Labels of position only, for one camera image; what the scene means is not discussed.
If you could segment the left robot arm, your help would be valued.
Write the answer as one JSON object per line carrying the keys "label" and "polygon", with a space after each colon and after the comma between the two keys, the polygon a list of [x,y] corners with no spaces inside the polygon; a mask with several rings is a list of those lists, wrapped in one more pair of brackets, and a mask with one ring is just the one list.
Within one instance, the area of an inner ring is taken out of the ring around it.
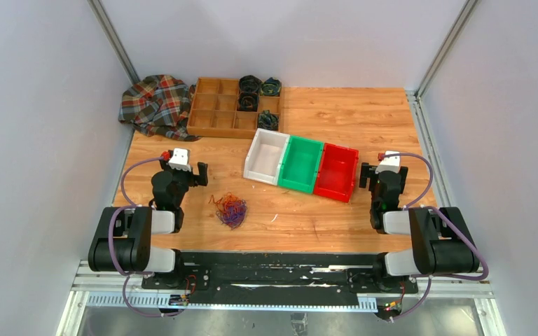
{"label": "left robot arm", "polygon": [[168,160],[155,157],[130,168],[149,162],[159,162],[162,167],[151,178],[153,200],[147,206],[104,208],[88,251],[88,265],[94,272],[160,273],[162,283],[178,289],[185,284],[187,273],[180,265],[180,251],[152,246],[152,236],[181,230],[184,221],[181,203],[190,188],[208,184],[208,164],[197,163],[195,174],[171,167]]}

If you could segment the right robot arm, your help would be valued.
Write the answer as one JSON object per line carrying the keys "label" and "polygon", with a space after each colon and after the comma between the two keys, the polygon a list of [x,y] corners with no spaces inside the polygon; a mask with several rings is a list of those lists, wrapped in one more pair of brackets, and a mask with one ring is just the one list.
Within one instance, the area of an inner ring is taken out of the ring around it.
{"label": "right robot arm", "polygon": [[379,253],[373,264],[374,286],[389,292],[402,277],[454,276],[480,267],[476,247],[461,211],[455,207],[402,209],[407,167],[382,169],[361,164],[359,187],[371,192],[371,227],[379,234],[406,235],[411,247]]}

